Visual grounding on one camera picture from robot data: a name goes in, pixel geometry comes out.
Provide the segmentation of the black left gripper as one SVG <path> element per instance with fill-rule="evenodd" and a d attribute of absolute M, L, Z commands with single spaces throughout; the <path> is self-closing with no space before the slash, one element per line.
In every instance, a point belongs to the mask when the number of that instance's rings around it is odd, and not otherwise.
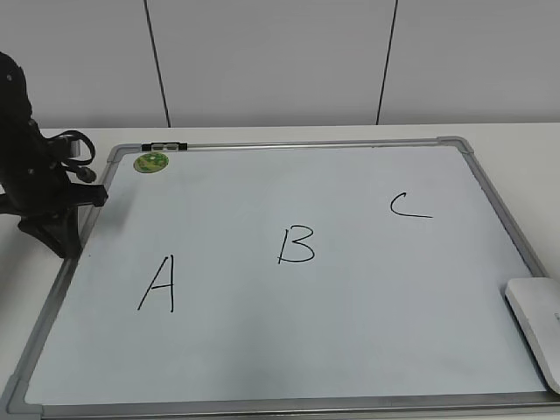
<path fill-rule="evenodd" d="M 18 228 L 58 257 L 76 258 L 82 251 L 73 207 L 102 207 L 107 199 L 103 185 L 71 182 L 67 168 L 49 150 L 30 143 L 3 147 L 3 212 L 22 216 Z"/>

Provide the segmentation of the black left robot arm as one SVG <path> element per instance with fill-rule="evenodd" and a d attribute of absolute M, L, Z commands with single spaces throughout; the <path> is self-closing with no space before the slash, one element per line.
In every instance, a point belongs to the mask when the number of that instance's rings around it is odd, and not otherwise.
<path fill-rule="evenodd" d="M 2 53 L 1 213 L 18 216 L 19 230 L 58 257 L 79 256 L 78 209 L 102 207 L 108 199 L 89 168 L 94 158 L 93 143 L 78 130 L 43 136 L 32 118 L 25 73 Z"/>

